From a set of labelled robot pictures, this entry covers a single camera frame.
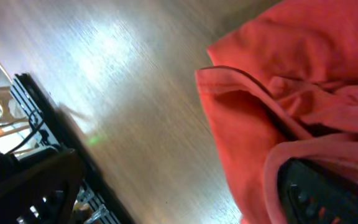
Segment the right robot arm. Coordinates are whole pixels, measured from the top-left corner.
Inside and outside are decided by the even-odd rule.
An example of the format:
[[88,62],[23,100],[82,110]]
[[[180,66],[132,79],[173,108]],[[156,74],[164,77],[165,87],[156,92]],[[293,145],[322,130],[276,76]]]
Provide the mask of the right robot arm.
[[22,171],[0,184],[0,223],[16,223],[58,190],[62,201],[48,215],[44,223],[68,223],[74,202],[85,174],[85,168],[76,151],[65,151]]

